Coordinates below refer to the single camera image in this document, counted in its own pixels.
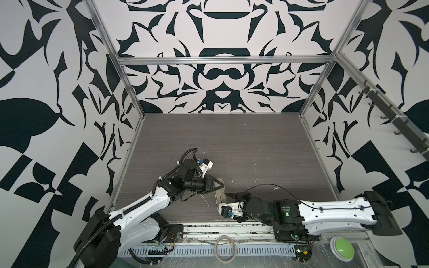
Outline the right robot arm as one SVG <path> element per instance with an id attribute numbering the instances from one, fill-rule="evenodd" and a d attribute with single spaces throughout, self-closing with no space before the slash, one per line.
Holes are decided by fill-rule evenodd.
<path id="1" fill-rule="evenodd" d="M 388 202 L 374 191 L 334 202 L 266 201 L 246 192 L 229 193 L 228 197 L 235 201 L 219 204 L 220 215 L 239 223 L 255 220 L 270 226 L 278 242 L 310 244 L 324 233 L 340 231 L 371 230 L 376 236 L 402 234 Z"/>

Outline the white remote control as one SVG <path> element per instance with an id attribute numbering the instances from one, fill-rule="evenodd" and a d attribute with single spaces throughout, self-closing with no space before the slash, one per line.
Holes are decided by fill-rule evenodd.
<path id="1" fill-rule="evenodd" d="M 215 199 L 216 199 L 216 206 L 218 207 L 221 203 L 226 202 L 226 196 L 225 196 L 225 188 L 215 191 Z"/>

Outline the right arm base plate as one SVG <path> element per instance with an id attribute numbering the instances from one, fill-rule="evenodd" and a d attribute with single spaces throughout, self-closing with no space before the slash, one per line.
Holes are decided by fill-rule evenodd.
<path id="1" fill-rule="evenodd" d="M 310 235 L 302 224 L 273 225 L 274 236 L 278 242 L 311 244 L 319 240 L 319 236 Z"/>

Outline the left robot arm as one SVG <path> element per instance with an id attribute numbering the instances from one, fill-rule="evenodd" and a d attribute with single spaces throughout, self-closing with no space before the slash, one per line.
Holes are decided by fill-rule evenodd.
<path id="1" fill-rule="evenodd" d="M 208 174 L 212 161 L 196 158 L 196 147 L 187 150 L 175 168 L 159 177 L 150 192 L 116 211 L 97 211 L 77 238 L 76 253 L 69 263 L 81 262 L 86 268 L 108 268 L 118 255 L 142 242 L 163 240 L 169 223 L 159 214 L 176 201 L 213 193 L 224 188 L 223 182 Z"/>

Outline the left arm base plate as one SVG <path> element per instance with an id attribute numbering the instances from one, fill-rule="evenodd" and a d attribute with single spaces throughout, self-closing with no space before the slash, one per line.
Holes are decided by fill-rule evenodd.
<path id="1" fill-rule="evenodd" d="M 156 240 L 159 242 L 176 243 L 183 240 L 183 235 L 183 224 L 169 224 L 161 227 Z"/>

